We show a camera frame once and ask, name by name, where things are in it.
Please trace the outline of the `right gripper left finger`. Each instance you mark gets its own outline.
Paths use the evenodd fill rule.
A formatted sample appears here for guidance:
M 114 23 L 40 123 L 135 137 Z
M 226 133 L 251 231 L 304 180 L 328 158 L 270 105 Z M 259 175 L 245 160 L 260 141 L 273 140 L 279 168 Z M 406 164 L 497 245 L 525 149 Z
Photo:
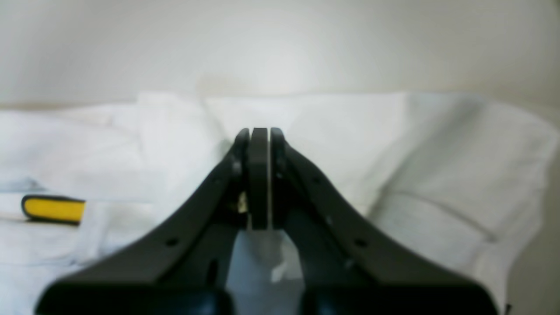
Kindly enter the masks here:
M 233 315 L 225 285 L 242 229 L 268 225 L 268 131 L 241 130 L 168 219 L 132 245 L 50 285 L 37 315 Z

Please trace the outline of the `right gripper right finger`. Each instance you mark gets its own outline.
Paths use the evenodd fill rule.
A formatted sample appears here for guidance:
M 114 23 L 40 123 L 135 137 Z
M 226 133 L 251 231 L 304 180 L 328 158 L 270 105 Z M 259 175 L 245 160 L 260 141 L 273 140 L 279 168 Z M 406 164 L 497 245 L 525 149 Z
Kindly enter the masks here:
M 298 251 L 301 315 L 496 315 L 484 287 L 368 223 L 324 173 L 270 130 L 271 220 Z

